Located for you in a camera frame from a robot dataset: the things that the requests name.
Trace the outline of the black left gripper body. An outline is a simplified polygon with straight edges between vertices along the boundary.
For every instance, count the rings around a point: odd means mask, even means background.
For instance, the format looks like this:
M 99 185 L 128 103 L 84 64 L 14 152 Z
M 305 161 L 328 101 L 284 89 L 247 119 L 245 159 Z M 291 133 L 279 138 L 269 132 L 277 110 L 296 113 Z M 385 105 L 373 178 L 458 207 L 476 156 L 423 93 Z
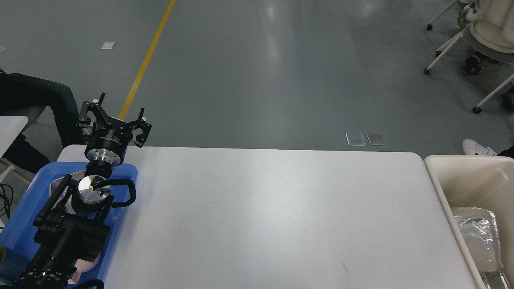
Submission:
M 123 163 L 129 142 L 133 138 L 130 131 L 115 129 L 93 130 L 84 155 L 89 161 L 101 160 L 112 166 Z

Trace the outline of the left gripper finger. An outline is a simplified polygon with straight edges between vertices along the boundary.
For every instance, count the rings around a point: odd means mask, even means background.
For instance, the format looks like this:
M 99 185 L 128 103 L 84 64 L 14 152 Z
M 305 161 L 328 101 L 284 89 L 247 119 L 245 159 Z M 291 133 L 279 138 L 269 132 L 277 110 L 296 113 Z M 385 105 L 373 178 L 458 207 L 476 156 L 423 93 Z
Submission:
M 77 127 L 92 130 L 114 130 L 114 121 L 102 107 L 106 93 L 101 93 L 99 99 L 82 102 Z
M 145 145 L 152 130 L 152 125 L 147 122 L 144 113 L 145 108 L 140 108 L 136 120 L 126 122 L 120 126 L 123 137 L 139 148 Z

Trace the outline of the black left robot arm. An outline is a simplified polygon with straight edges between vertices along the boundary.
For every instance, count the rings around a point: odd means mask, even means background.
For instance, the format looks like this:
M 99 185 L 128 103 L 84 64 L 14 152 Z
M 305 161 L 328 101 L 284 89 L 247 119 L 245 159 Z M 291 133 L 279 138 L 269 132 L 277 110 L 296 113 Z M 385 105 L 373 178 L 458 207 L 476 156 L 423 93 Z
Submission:
M 152 125 L 144 117 L 144 108 L 130 122 L 109 116 L 102 108 L 104 97 L 102 93 L 98 100 L 82 104 L 77 126 L 92 130 L 84 151 L 88 164 L 79 180 L 66 174 L 36 215 L 34 242 L 40 247 L 13 289 L 66 288 L 78 273 L 78 260 L 99 258 L 111 230 L 105 224 L 110 209 L 136 201 L 134 181 L 111 175 L 123 163 L 130 143 L 143 147 Z

